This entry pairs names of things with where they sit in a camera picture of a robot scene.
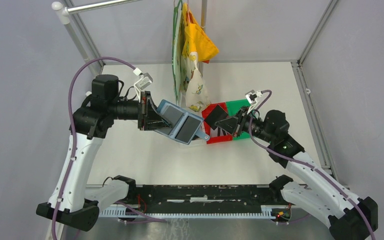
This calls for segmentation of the black card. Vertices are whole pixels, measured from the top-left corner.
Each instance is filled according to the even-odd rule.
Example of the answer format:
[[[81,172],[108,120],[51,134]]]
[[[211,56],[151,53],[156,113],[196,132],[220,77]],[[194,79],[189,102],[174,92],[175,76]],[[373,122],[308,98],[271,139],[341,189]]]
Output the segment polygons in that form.
[[[224,120],[228,116],[229,114],[220,105],[216,104],[204,121],[212,130],[215,130],[217,128],[216,122]]]
[[[161,130],[160,133],[179,143],[189,145],[202,124],[202,119],[190,112],[169,105],[162,114],[172,127]]]

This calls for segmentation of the blue card holder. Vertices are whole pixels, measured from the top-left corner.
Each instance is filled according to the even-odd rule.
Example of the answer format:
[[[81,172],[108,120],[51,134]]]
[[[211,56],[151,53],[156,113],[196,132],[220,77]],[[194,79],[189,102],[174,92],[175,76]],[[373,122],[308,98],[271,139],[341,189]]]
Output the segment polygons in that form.
[[[169,126],[155,132],[181,144],[189,145],[194,138],[209,141],[210,136],[202,130],[204,118],[189,112],[165,99],[161,100],[156,112]]]

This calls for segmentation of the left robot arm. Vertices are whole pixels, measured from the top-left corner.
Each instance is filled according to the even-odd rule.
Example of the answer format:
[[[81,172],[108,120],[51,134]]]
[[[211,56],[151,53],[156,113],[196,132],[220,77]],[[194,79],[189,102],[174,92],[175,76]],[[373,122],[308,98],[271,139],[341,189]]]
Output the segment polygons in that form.
[[[141,131],[168,126],[147,90],[152,82],[148,73],[140,73],[133,86],[136,97],[129,99],[121,94],[124,83],[117,76],[95,77],[80,108],[69,111],[67,156],[54,192],[37,206],[37,215],[87,232],[103,210],[120,200],[125,204],[136,200],[136,181],[129,177],[117,175],[92,194],[86,187],[95,157],[116,120],[136,120]]]

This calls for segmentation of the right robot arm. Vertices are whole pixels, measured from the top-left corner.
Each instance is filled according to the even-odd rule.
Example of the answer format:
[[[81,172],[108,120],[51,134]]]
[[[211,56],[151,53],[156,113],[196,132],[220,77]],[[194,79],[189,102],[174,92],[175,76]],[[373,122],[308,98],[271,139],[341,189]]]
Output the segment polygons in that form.
[[[318,219],[335,240],[375,239],[378,229],[378,204],[361,198],[317,166],[311,156],[291,135],[285,113],[270,110],[264,118],[256,118],[243,106],[234,115],[223,112],[211,126],[238,137],[248,133],[251,140],[260,139],[270,158],[304,182],[304,186],[287,175],[273,180],[269,199],[275,204],[293,204]]]

